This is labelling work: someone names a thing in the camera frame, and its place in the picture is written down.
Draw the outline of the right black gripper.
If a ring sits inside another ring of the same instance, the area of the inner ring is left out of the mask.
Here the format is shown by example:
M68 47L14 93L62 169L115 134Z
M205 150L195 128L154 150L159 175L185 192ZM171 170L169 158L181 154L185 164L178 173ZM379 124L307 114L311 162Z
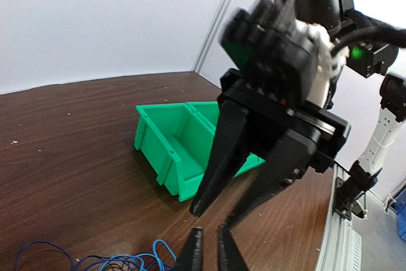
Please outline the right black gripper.
M221 77L219 119L206 171L190 206L202 216L224 191L249 154L265 160L258 175L225 220L233 228L251 211L276 196L308 168L324 173L346 143L344 119L310 102L289 109L282 100L255 92L236 69Z

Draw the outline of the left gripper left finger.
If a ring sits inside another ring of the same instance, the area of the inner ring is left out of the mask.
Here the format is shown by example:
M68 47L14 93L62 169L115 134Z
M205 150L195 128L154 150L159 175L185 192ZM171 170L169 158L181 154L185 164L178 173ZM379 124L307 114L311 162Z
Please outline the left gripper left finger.
M203 270L203 228L195 227L183 245L172 270Z

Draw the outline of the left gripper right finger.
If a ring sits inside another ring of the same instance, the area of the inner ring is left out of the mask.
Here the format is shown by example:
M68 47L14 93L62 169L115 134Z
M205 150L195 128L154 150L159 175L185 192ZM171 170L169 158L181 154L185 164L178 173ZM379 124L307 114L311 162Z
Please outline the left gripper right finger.
M248 271L229 228L222 225L218 229L218 270L220 271Z

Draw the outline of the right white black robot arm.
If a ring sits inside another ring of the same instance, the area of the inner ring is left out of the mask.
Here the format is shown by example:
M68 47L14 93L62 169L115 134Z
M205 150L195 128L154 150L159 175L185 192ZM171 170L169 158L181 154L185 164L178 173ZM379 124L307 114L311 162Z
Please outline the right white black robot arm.
M405 31L365 16L353 0L259 0L229 19L220 45L234 63L220 79L219 116L209 161L190 206L202 216L249 155L264 161L224 227L303 177L323 173L350 133L331 113L344 67L381 74L380 116L365 152L339 188L338 208L364 212L357 199L377 182L389 146L405 122L405 72L392 64Z

